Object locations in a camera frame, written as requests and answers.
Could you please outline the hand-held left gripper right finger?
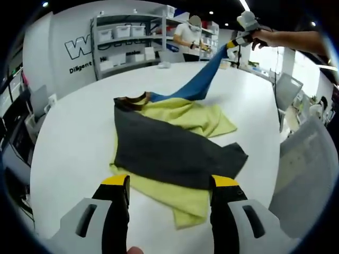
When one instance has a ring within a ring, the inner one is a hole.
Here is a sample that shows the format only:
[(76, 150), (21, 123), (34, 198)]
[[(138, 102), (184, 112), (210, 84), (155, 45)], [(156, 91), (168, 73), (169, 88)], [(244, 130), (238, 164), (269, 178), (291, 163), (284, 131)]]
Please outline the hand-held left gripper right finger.
[(210, 206), (214, 253), (281, 252), (278, 218), (234, 179), (211, 176)]

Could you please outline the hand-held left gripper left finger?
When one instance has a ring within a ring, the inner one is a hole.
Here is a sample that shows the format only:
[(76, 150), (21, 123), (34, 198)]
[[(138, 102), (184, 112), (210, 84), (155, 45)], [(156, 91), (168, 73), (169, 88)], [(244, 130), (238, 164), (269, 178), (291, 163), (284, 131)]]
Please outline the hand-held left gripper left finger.
[(61, 253), (126, 253), (129, 223), (129, 175), (101, 182), (92, 198), (84, 198), (60, 220)]

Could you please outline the person's right hand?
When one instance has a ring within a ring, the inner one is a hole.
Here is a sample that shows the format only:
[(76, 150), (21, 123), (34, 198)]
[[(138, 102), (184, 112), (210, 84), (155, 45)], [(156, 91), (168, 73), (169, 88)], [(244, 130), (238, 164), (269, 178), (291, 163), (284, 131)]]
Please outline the person's right hand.
[(275, 42), (275, 33), (267, 30), (256, 30), (252, 33), (252, 50), (256, 48), (262, 49), (264, 47), (278, 47)]

